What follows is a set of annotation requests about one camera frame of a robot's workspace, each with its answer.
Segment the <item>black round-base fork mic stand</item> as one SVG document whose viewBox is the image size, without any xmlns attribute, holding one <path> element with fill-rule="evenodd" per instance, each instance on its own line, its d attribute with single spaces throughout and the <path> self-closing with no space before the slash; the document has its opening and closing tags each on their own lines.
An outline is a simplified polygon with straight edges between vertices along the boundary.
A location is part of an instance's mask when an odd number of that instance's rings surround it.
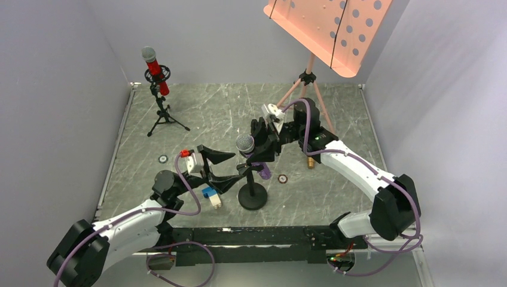
<svg viewBox="0 0 507 287">
<path fill-rule="evenodd" d="M 240 205 L 246 210 L 259 210 L 265 206 L 268 200 L 267 190 L 256 183 L 252 172 L 262 171 L 264 168 L 257 164 L 240 164 L 236 167 L 239 175 L 244 176 L 247 183 L 238 192 L 237 198 Z"/>
</svg>

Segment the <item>black tripod shock mount stand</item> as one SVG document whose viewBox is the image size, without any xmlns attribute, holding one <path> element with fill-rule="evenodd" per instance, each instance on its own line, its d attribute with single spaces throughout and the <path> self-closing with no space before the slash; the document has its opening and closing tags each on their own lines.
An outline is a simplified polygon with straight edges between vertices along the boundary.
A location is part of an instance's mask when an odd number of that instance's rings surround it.
<svg viewBox="0 0 507 287">
<path fill-rule="evenodd" d="M 166 101 L 165 95 L 162 94 L 162 83 L 165 83 L 171 75 L 170 69 L 165 65 L 160 65 L 160 72 L 156 72 L 153 74 L 148 68 L 145 73 L 144 77 L 145 79 L 150 83 L 150 91 L 151 94 L 155 97 L 155 102 L 158 106 L 158 119 L 154 123 L 151 130 L 147 133 L 147 136 L 152 136 L 153 131 L 157 126 L 163 125 L 163 124 L 178 124 L 182 126 L 186 131 L 190 131 L 191 129 L 185 125 L 183 125 L 181 122 L 173 118 L 169 111 L 170 111 L 170 105 L 167 104 L 166 106 L 163 105 L 163 103 Z"/>
</svg>

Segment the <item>red glitter microphone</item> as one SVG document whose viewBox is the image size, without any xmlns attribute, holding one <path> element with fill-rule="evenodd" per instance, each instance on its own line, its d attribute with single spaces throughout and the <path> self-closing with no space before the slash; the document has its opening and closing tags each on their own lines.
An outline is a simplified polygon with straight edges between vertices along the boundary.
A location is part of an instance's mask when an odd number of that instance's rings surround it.
<svg viewBox="0 0 507 287">
<path fill-rule="evenodd" d="M 141 53 L 147 64 L 149 74 L 152 76 L 152 81 L 160 88 L 160 94 L 167 96 L 170 90 L 164 79 L 163 69 L 157 62 L 155 50 L 150 46 L 145 46 L 142 48 Z"/>
</svg>

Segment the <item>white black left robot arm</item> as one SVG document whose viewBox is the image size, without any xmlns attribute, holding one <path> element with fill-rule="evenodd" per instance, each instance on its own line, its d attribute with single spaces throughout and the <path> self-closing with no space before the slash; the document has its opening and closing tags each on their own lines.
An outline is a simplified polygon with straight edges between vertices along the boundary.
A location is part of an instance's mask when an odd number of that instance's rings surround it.
<svg viewBox="0 0 507 287">
<path fill-rule="evenodd" d="M 75 222 L 47 260 L 47 267 L 55 275 L 53 285 L 92 286 L 117 262 L 159 246 L 172 229 L 170 219 L 201 212 L 196 188 L 207 185 L 219 194 L 225 193 L 241 178 L 216 176 L 209 167 L 234 156 L 233 152 L 204 145 L 182 150 L 175 157 L 174 171 L 162 170 L 156 175 L 149 199 L 109 219 Z"/>
</svg>

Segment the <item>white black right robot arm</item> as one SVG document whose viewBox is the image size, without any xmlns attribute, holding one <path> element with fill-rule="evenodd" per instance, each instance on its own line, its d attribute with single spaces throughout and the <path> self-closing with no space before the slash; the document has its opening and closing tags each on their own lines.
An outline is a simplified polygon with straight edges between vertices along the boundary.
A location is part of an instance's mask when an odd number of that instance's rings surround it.
<svg viewBox="0 0 507 287">
<path fill-rule="evenodd" d="M 341 237 L 377 234 L 388 241 L 420 239 L 421 210 L 414 181 L 406 174 L 395 176 L 374 166 L 347 147 L 321 125 L 313 100 L 304 97 L 290 106 L 292 121 L 286 120 L 284 109 L 264 105 L 264 115 L 252 120 L 250 133 L 238 135 L 236 147 L 247 162 L 273 162 L 283 145 L 296 142 L 305 156 L 343 175 L 372 202 L 370 210 L 344 214 L 332 223 Z"/>
</svg>

